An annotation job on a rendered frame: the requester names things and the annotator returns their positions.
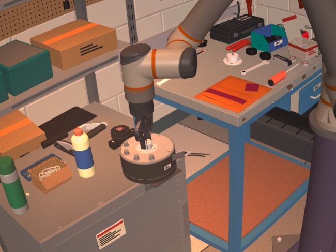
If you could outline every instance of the drawer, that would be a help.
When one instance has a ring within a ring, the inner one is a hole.
[[[302,115],[316,104],[321,95],[322,74],[318,75],[313,81],[308,83],[299,91],[299,112]]]

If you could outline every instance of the orange folder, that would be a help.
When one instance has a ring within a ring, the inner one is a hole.
[[[194,98],[239,113],[270,90],[269,87],[228,76]]]

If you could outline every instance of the pegboard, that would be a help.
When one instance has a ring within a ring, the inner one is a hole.
[[[86,0],[86,6],[103,0]],[[0,12],[0,41],[44,22],[75,11],[73,0],[70,9],[63,9],[64,0],[30,0]]]

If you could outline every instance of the floor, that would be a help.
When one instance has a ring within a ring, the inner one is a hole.
[[[198,120],[195,116],[189,116],[183,119],[179,123],[162,131],[162,133],[170,137],[175,142],[176,148],[183,146],[192,152],[208,154],[206,157],[192,156],[186,158],[187,178],[223,154],[229,147],[228,131],[226,129],[218,127],[205,120]],[[283,153],[272,147],[269,148],[279,153]],[[297,160],[308,165],[310,164],[309,162],[302,161],[300,159]],[[272,236],[299,234],[301,232],[306,196],[307,194],[305,194],[259,239],[249,246],[245,252],[272,252]],[[219,250],[193,236],[191,237],[191,249],[192,252],[219,252]]]

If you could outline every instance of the green cap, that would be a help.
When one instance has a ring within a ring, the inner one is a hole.
[[[10,175],[15,171],[15,164],[11,157],[3,156],[0,157],[0,174],[1,175]]]

